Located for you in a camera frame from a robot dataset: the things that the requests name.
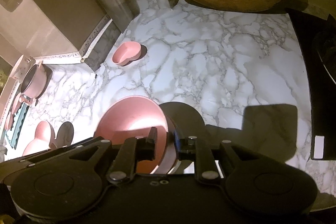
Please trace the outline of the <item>large pink bowl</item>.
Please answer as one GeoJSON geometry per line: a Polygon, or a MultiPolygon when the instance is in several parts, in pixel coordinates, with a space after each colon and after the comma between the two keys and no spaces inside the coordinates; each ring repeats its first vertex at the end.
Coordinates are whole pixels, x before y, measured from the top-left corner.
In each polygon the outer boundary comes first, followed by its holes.
{"type": "Polygon", "coordinates": [[[137,172],[169,173],[177,162],[175,125],[150,98],[128,96],[115,102],[100,119],[94,137],[108,139],[117,145],[127,138],[147,137],[152,127],[158,130],[155,159],[140,161],[137,164],[137,172]]]}

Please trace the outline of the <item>pink bear-shaped plate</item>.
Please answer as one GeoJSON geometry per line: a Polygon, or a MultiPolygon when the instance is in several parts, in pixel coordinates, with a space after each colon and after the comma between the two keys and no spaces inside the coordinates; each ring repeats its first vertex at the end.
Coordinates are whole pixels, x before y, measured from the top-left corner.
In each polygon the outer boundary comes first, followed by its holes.
{"type": "Polygon", "coordinates": [[[54,141],[54,128],[48,121],[41,121],[36,127],[34,139],[30,141],[23,151],[23,156],[31,155],[47,149],[55,149],[56,145],[54,144],[54,141]]]}

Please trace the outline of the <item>small pink heart bowl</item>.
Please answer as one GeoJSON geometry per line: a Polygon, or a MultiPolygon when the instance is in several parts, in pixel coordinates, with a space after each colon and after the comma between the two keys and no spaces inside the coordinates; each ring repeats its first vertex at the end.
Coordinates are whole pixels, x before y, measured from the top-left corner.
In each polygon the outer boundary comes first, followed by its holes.
{"type": "Polygon", "coordinates": [[[141,55],[141,44],[138,42],[124,42],[114,52],[112,61],[116,65],[124,66],[137,60],[141,55]]]}

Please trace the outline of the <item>pink steel-lined pot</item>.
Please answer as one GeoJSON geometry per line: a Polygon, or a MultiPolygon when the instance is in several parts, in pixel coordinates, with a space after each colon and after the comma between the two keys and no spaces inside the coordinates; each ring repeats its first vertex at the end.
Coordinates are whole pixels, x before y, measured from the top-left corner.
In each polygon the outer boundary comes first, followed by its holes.
{"type": "Polygon", "coordinates": [[[21,84],[19,102],[29,106],[33,103],[37,104],[37,100],[48,87],[52,73],[52,70],[42,61],[33,65],[21,84]]]}

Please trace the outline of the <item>teal drying tray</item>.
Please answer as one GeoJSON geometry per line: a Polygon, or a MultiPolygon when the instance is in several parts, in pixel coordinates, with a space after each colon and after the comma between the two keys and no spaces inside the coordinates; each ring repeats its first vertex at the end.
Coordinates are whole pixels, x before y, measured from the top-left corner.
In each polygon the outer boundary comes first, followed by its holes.
{"type": "Polygon", "coordinates": [[[29,106],[25,103],[22,103],[18,112],[15,115],[13,115],[14,120],[11,129],[3,130],[1,140],[5,140],[6,144],[9,144],[10,147],[13,149],[17,148],[23,122],[25,121],[25,117],[27,115],[28,110],[29,106]]]}

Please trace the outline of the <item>pink small dish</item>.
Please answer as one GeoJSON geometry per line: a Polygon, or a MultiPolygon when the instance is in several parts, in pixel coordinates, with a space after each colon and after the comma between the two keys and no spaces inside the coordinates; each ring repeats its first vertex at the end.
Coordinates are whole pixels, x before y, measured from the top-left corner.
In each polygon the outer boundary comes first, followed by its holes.
{"type": "Polygon", "coordinates": [[[19,110],[19,108],[21,107],[22,104],[22,94],[19,93],[16,95],[12,108],[11,108],[11,114],[15,115],[17,113],[17,111],[19,110]]]}
{"type": "Polygon", "coordinates": [[[9,112],[9,114],[7,115],[6,121],[5,121],[5,130],[11,130],[12,126],[13,126],[13,121],[14,121],[14,117],[13,114],[11,112],[9,112]]]}

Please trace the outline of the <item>white floral bowl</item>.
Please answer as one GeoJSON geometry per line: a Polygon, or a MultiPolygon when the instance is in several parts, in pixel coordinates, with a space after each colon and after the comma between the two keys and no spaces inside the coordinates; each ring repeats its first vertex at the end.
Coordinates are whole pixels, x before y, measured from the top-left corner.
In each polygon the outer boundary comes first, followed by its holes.
{"type": "Polygon", "coordinates": [[[28,58],[25,55],[21,55],[11,70],[9,77],[21,83],[35,63],[36,60],[33,57],[28,58]]]}

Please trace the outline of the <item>black stove top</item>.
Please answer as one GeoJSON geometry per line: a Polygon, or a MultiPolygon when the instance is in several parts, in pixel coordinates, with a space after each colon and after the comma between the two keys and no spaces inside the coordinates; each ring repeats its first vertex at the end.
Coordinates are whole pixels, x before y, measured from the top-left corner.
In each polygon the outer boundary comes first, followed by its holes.
{"type": "Polygon", "coordinates": [[[311,104],[313,160],[335,161],[335,18],[291,10],[305,62],[311,104]]]}

